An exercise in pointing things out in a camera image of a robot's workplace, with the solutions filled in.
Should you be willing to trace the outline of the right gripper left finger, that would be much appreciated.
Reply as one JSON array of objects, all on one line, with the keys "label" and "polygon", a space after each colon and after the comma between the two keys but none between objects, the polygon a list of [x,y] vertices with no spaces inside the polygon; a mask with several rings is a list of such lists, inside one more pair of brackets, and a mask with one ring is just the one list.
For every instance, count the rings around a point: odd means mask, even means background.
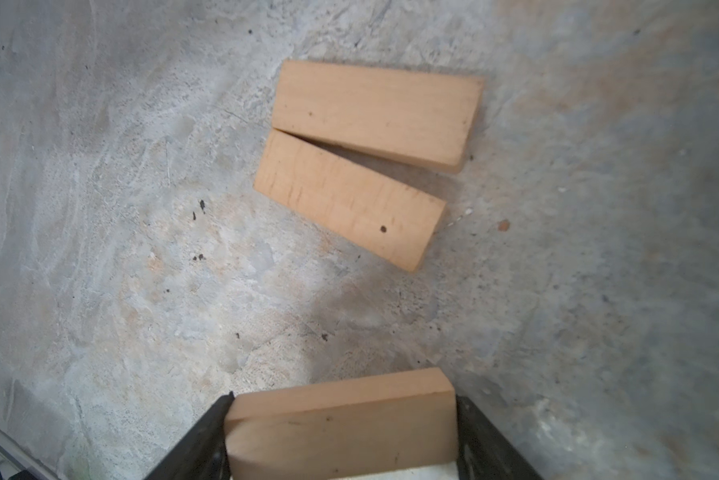
[{"label": "right gripper left finger", "polygon": [[232,392],[220,396],[145,479],[229,480],[224,420],[233,401]]}]

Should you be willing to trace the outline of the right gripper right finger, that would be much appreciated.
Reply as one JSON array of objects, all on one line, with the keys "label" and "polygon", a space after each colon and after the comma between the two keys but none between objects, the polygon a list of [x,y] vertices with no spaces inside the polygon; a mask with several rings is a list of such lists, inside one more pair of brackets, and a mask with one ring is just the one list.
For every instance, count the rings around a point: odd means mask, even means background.
[{"label": "right gripper right finger", "polygon": [[457,395],[459,480],[543,480],[467,396]]}]

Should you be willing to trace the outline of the natural wood block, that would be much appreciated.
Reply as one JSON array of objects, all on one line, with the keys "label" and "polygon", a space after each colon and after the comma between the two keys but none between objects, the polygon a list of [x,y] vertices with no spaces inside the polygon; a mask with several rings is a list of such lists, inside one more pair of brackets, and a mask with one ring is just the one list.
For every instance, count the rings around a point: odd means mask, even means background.
[{"label": "natural wood block", "polygon": [[292,135],[459,173],[485,80],[286,60],[271,123]]},{"label": "natural wood block", "polygon": [[408,272],[445,212],[435,196],[274,129],[253,188]]},{"label": "natural wood block", "polygon": [[224,420],[234,479],[334,479],[459,456],[457,396],[439,368],[245,393]]}]

